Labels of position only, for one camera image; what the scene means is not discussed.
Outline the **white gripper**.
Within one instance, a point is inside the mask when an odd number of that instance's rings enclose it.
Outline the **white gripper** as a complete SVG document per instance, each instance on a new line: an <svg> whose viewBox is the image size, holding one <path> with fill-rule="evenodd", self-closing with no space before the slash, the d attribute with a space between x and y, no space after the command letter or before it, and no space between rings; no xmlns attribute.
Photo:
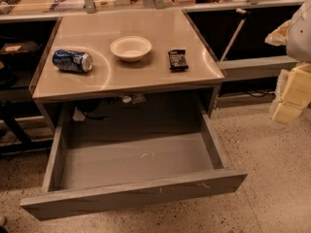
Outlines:
<svg viewBox="0 0 311 233"><path fill-rule="evenodd" d="M285 46L287 55L299 62L291 71L282 70L271 104L271 119L288 124L311 103L311 0L305 0L293 17L269 33L268 45Z"/></svg>

